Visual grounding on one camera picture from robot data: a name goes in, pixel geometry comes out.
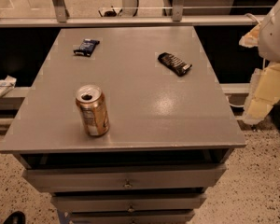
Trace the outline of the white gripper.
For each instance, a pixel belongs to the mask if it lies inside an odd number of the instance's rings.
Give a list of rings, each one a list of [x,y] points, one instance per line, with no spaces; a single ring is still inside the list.
[[[256,25],[241,37],[239,45],[246,48],[259,45],[259,56],[271,61],[263,70],[255,70],[245,99],[243,122],[256,125],[280,101],[280,0],[261,25]]]

